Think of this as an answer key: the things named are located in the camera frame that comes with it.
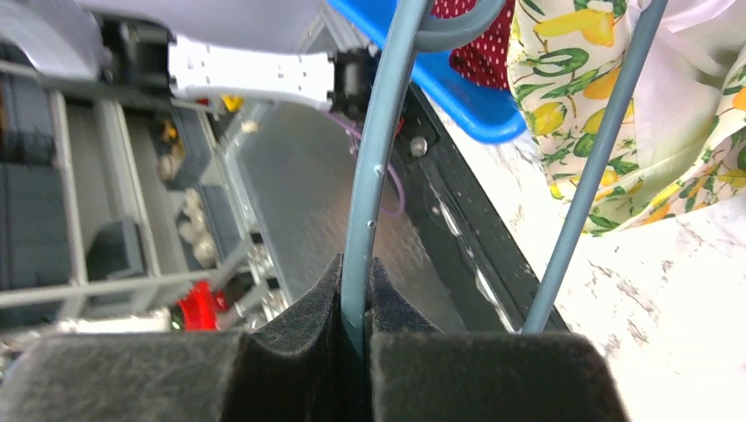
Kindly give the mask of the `lemon print skirt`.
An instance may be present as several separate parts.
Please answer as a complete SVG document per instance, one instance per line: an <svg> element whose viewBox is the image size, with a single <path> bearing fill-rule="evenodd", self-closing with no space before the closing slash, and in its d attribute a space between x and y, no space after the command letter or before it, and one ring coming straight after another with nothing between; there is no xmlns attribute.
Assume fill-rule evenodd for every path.
<svg viewBox="0 0 746 422"><path fill-rule="evenodd" d="M552 196L569 202L645 1L520 1L508 83ZM745 191L745 4L671 1L584 224L594 236Z"/></svg>

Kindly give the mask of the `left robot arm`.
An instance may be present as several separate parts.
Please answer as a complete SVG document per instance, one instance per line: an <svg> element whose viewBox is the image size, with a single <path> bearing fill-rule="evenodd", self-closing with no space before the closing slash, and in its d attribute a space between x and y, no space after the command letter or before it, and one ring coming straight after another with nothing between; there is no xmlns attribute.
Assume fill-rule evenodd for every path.
<svg viewBox="0 0 746 422"><path fill-rule="evenodd" d="M278 54L223 47L176 34L155 22L101 14L113 62L101 81L148 99L221 96L291 102L361 119L377 59L366 48Z"/></svg>

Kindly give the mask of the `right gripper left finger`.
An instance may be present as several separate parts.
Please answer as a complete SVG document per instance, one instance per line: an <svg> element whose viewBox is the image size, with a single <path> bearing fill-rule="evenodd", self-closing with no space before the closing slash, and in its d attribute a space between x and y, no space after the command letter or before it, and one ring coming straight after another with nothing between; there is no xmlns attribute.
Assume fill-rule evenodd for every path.
<svg viewBox="0 0 746 422"><path fill-rule="evenodd" d="M340 260L253 333L64 335L24 352L4 421L343 421Z"/></svg>

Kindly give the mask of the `dark red polka-dot skirt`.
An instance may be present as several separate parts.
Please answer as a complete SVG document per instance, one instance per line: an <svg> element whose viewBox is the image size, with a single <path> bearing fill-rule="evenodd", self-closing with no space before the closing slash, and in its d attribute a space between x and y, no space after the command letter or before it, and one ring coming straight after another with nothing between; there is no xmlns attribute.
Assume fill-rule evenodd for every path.
<svg viewBox="0 0 746 422"><path fill-rule="evenodd" d="M506 0L490 27L471 43L450 52L449 65L477 86L508 91L506 59L515 2Z"/></svg>

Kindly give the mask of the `grey-blue hanger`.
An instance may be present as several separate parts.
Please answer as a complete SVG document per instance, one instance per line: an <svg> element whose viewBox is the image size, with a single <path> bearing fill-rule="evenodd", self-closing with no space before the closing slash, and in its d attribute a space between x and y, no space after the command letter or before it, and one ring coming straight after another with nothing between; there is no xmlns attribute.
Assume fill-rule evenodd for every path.
<svg viewBox="0 0 746 422"><path fill-rule="evenodd" d="M643 7L523 334L540 333L546 326L667 4L666 0L655 0ZM364 314L384 170L416 55L469 43L492 24L502 7L501 1L479 1L468 13L448 20L430 18L429 1L402 1L395 10L362 133L343 256L341 322L358 358L367 350Z"/></svg>

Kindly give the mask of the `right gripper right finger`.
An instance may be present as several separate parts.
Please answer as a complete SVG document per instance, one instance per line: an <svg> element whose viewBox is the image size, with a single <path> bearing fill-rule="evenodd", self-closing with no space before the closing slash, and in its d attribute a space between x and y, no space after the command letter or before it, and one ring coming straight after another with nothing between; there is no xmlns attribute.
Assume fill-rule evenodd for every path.
<svg viewBox="0 0 746 422"><path fill-rule="evenodd" d="M375 421L628 419L600 353L561 331L439 331L392 285L379 259L369 282Z"/></svg>

